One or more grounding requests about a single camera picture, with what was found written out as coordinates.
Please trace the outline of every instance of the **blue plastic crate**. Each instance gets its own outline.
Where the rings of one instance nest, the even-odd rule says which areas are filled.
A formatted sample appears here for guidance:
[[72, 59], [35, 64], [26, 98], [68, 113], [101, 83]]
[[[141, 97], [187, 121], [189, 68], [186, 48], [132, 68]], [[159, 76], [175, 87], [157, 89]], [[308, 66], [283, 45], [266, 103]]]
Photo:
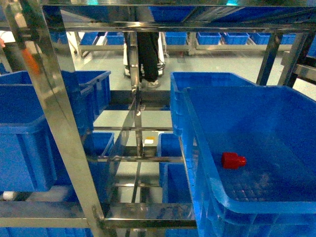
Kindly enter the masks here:
[[270, 33], [250, 33], [249, 35], [256, 44], [268, 44], [271, 37]]
[[296, 34], [283, 35], [281, 44], [293, 44], [295, 41]]
[[314, 41], [310, 47], [310, 50], [308, 52], [308, 56], [316, 57], [316, 39], [314, 39]]
[[108, 32], [107, 33], [108, 45], [123, 45], [124, 35], [121, 32]]
[[49, 190], [60, 157], [34, 88], [0, 85], [0, 104], [0, 190]]
[[223, 33], [226, 44], [246, 44], [249, 38], [248, 33]]
[[68, 44], [68, 38], [66, 33], [53, 32], [50, 33], [50, 38], [54, 43]]
[[[157, 157], [180, 157], [182, 156], [180, 150], [179, 139], [172, 133], [161, 133], [158, 137]], [[167, 162], [159, 163], [159, 184], [162, 187], [165, 180], [165, 165]]]
[[[315, 236], [316, 102], [286, 86], [187, 88], [184, 96], [200, 236]], [[245, 156], [246, 166], [223, 169], [222, 152]]]
[[191, 203], [187, 176], [183, 164], [167, 163], [162, 187], [163, 203]]
[[99, 33], [98, 32], [87, 32], [84, 33], [80, 45], [94, 45], [95, 41], [98, 39]]
[[150, 6], [149, 9], [157, 22], [181, 22], [194, 9], [194, 6]]
[[198, 32], [197, 40], [201, 45], [219, 44], [221, 40], [220, 33]]
[[[89, 134], [84, 143], [85, 153], [94, 160], [89, 161], [91, 174], [96, 186], [100, 201], [105, 202], [108, 198], [106, 187], [111, 185], [111, 177], [119, 167], [118, 162], [97, 162], [97, 156], [108, 156], [114, 145], [114, 134], [111, 132], [93, 132]], [[69, 185], [71, 181], [65, 169], [59, 175], [56, 185]]]
[[[178, 136], [172, 133], [159, 135], [157, 146], [158, 156], [180, 156], [180, 144]], [[162, 201], [164, 203], [191, 203], [187, 176], [184, 165], [181, 163], [163, 163], [164, 169], [160, 169], [162, 176]], [[166, 237], [198, 237], [197, 230], [168, 229]]]
[[254, 83], [233, 73], [171, 73], [170, 110], [173, 132], [181, 135], [183, 129], [183, 89], [186, 87], [244, 86]]
[[111, 100], [110, 74], [111, 71], [77, 71], [79, 85], [93, 86], [94, 89], [94, 113], [97, 118]]
[[[110, 74], [111, 71], [77, 71], [75, 72], [75, 76], [78, 81], [74, 81], [71, 78], [72, 73], [62, 72], [80, 135], [84, 135], [88, 127], [93, 130], [91, 123], [93, 124], [93, 121], [110, 103]], [[31, 83], [27, 71], [0, 76], [0, 84]], [[92, 92], [93, 97], [87, 97], [88, 94], [81, 95], [84, 87], [80, 86], [92, 86], [94, 90]], [[93, 103], [93, 110], [90, 110], [89, 107], [91, 103]], [[88, 113], [82, 109], [85, 104], [89, 109]]]
[[186, 32], [166, 32], [167, 45], [185, 45], [187, 42]]
[[0, 228], [1, 237], [93, 237], [90, 229]]
[[[108, 132], [93, 132], [92, 150], [87, 151], [93, 156], [108, 156], [114, 146], [114, 134]], [[119, 162], [94, 162], [89, 163], [92, 177], [101, 202], [109, 201], [114, 177], [119, 168]]]

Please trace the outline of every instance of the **metal post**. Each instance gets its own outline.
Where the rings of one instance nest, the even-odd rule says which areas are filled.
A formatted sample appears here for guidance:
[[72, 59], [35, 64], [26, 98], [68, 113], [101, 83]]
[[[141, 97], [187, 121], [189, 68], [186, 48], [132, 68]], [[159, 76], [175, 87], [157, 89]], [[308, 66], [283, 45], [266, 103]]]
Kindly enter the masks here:
[[197, 49], [197, 33], [189, 33], [189, 55], [194, 55]]
[[295, 42], [292, 45], [288, 60], [282, 71], [278, 85], [287, 85], [293, 87], [297, 74], [294, 73], [296, 64], [304, 64], [306, 55], [314, 40], [315, 32], [300, 33], [296, 35]]
[[2, 0], [1, 5], [88, 224], [95, 237], [105, 237], [99, 225], [103, 211], [61, 75], [61, 70], [75, 69], [69, 45], [55, 43], [54, 49], [48, 30], [49, 26], [51, 31], [66, 34], [60, 10], [52, 7], [43, 13], [37, 0]]
[[269, 43], [263, 58], [261, 68], [259, 71], [257, 84], [267, 85], [273, 63], [275, 62], [277, 51], [282, 40], [282, 34], [273, 33], [269, 39]]
[[[141, 92], [140, 92], [140, 79], [139, 79], [139, 67], [138, 64], [138, 47], [137, 47], [137, 33], [129, 32], [127, 39], [127, 56], [129, 58], [129, 72], [132, 85], [132, 93], [136, 98], [136, 111], [135, 111], [135, 127], [142, 127], [141, 119]], [[143, 135], [142, 131], [136, 131], [136, 143], [137, 152], [139, 156], [143, 155]]]
[[76, 38], [78, 53], [79, 53], [80, 57], [82, 57], [83, 52], [82, 52], [81, 45], [80, 45], [81, 40], [80, 40], [79, 33], [78, 33], [78, 31], [74, 31], [74, 34], [75, 34], [75, 38]]

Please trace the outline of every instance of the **white object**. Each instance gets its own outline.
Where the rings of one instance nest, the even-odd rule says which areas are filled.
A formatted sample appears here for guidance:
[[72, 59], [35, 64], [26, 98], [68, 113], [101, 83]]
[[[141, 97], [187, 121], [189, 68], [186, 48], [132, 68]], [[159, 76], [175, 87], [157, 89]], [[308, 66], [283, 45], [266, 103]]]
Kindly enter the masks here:
[[55, 185], [48, 192], [32, 193], [26, 201], [67, 201], [74, 194], [72, 185]]
[[11, 191], [3, 192], [3, 200], [13, 201], [16, 198], [16, 196], [18, 196], [18, 194], [18, 192]]

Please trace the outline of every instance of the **steel bar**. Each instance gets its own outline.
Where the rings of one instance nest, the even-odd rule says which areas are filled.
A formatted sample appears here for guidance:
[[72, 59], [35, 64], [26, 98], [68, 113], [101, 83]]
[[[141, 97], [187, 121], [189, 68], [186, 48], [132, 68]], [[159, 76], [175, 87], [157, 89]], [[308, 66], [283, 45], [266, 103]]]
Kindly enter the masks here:
[[271, 23], [207, 23], [207, 22], [66, 22], [67, 31], [138, 31], [138, 32], [277, 32], [300, 33], [315, 29], [316, 23], [271, 24]]
[[75, 39], [76, 39], [76, 43], [77, 43], [77, 47], [78, 47], [78, 53], [82, 57], [83, 56], [83, 50], [80, 47], [81, 39], [80, 39], [80, 36], [79, 36], [79, 32], [75, 31], [74, 34], [75, 34]]
[[82, 51], [123, 51], [123, 45], [80, 45]]
[[[145, 183], [139, 183], [137, 186], [139, 188], [159, 188], [160, 187], [159, 184], [145, 184]], [[134, 187], [134, 184], [120, 184], [120, 183], [117, 183], [117, 184], [115, 184], [115, 187], [129, 188], [129, 187]]]
[[89, 228], [79, 203], [0, 202], [0, 227]]
[[[282, 57], [282, 61], [281, 61], [281, 65], [286, 65], [288, 63], [288, 61], [289, 61], [289, 52], [284, 52], [283, 57]], [[305, 58], [304, 65], [315, 68], [316, 67], [316, 58], [311, 57], [311, 56], [307, 56]]]
[[172, 131], [172, 127], [94, 127], [95, 131]]
[[[102, 229], [196, 228], [191, 204], [104, 204]], [[79, 203], [0, 202], [0, 227], [90, 228]]]
[[[133, 184], [133, 194], [132, 194], [132, 200], [131, 203], [135, 203], [136, 202], [136, 196], [137, 196], [137, 190], [138, 190], [138, 183], [140, 182], [140, 169], [142, 167], [142, 163], [138, 162], [137, 164], [137, 170], [136, 170], [136, 175], [135, 175], [135, 180], [134, 180], [134, 184]], [[125, 237], [130, 237], [130, 229], [126, 230], [125, 233]]]
[[[267, 45], [255, 44], [251, 39], [248, 39], [247, 44], [234, 45], [234, 44], [218, 44], [218, 45], [200, 45], [196, 41], [196, 50], [209, 50], [209, 51], [266, 51]], [[279, 46], [279, 51], [289, 51], [292, 45], [282, 44]]]
[[[41, 0], [42, 5], [91, 5], [91, 1], [89, 0]], [[150, 5], [174, 5], [174, 6], [225, 6], [231, 7], [227, 5], [227, 1], [222, 0], [182, 0], [182, 1], [157, 1], [157, 0], [98, 0], [96, 2], [97, 5], [104, 5], [104, 6], [111, 6], [111, 5], [118, 5], [118, 6], [132, 6], [132, 5], [139, 5], [139, 6], [150, 6]], [[238, 0], [237, 4], [239, 6], [292, 6], [292, 7], [299, 7], [299, 6], [310, 6], [310, 1], [308, 0], [287, 0], [287, 1], [269, 1], [269, 0], [262, 0], [262, 1], [253, 1], [253, 0]]]
[[[111, 105], [130, 105], [134, 95], [130, 90], [112, 90]], [[142, 91], [142, 104], [147, 107], [157, 106], [159, 109], [170, 104], [170, 90]]]
[[196, 228], [190, 203], [115, 203], [104, 212], [103, 228]]
[[[141, 91], [140, 91], [140, 78], [139, 78], [139, 65], [138, 62], [138, 45], [137, 45], [137, 33], [129, 32], [127, 34], [127, 57], [129, 63], [129, 71], [131, 75], [132, 94], [135, 95], [135, 127], [142, 127], [141, 118]], [[136, 146], [138, 156], [143, 155], [143, 135], [142, 131], [136, 130]]]
[[297, 64], [294, 73], [302, 80], [308, 81], [312, 84], [316, 83], [316, 68]]
[[267, 85], [272, 66], [277, 56], [278, 48], [281, 44], [282, 36], [282, 34], [273, 33], [269, 39], [267, 50], [265, 52], [265, 56], [263, 57], [257, 78], [258, 85]]
[[[68, 43], [56, 42], [54, 47], [50, 43], [49, 29], [66, 36], [60, 10], [55, 7], [42, 11], [37, 0], [3, 0], [1, 6], [88, 224], [95, 237], [105, 237], [106, 232], [98, 225], [98, 219], [104, 218], [103, 211], [61, 75], [61, 70], [75, 71], [70, 48]], [[25, 33], [23, 27], [30, 31]]]
[[99, 157], [98, 162], [183, 162], [182, 157]]
[[297, 74], [295, 74], [296, 64], [304, 64], [307, 53], [314, 40], [315, 33], [297, 34], [295, 42], [288, 56], [287, 64], [284, 66], [278, 85], [293, 87]]

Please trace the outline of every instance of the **crate rim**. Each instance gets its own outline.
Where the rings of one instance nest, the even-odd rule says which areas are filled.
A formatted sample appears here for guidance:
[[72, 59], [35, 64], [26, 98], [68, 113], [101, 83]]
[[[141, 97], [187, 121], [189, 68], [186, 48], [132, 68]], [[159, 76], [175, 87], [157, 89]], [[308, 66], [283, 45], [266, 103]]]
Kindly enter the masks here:
[[[313, 99], [287, 86], [246, 87], [255, 89], [279, 88], [280, 91], [287, 90], [290, 93], [303, 96], [310, 102], [316, 103], [316, 101], [314, 101]], [[224, 190], [221, 179], [219, 177], [212, 153], [209, 149], [206, 138], [204, 137], [202, 126], [198, 120], [198, 116], [190, 100], [190, 96], [188, 94], [188, 91], [190, 90], [196, 90], [196, 88], [184, 89], [185, 103], [190, 115], [190, 121], [193, 124], [193, 130], [195, 131], [198, 146], [202, 147], [202, 149], [199, 149], [202, 154], [202, 157], [211, 158], [208, 163], [211, 163], [212, 166], [206, 163], [205, 161], [203, 161], [203, 166], [207, 167], [208, 169], [208, 171], [205, 172], [208, 188], [213, 191], [214, 197], [219, 203], [221, 203], [225, 208], [229, 209], [230, 211], [242, 214], [316, 214], [316, 201], [241, 202], [233, 200], [230, 197], [228, 197]]]
[[[241, 76], [239, 76], [239, 75], [237, 75], [237, 74], [235, 74], [235, 73], [230, 73], [230, 72], [171, 72], [170, 73], [170, 81], [171, 81], [171, 83], [174, 85], [174, 91], [175, 92], [177, 92], [177, 93], [181, 93], [181, 92], [183, 92], [184, 91], [184, 89], [186, 89], [186, 88], [184, 88], [183, 90], [179, 90], [178, 89], [178, 85], [177, 85], [177, 83], [176, 83], [176, 79], [174, 78], [174, 75], [175, 74], [230, 74], [230, 75], [233, 75], [233, 76], [235, 76], [235, 77], [237, 77], [237, 78], [239, 78], [239, 79], [242, 79], [242, 80], [245, 80], [245, 81], [247, 81], [247, 82], [249, 82], [250, 84], [252, 84], [252, 85], [257, 85], [256, 83], [254, 83], [254, 82], [252, 82], [252, 81], [249, 81], [248, 79], [246, 79], [246, 78], [243, 78], [243, 77], [241, 77]], [[189, 87], [189, 88], [197, 88], [197, 87], [203, 87], [203, 86], [191, 86], [191, 87]]]

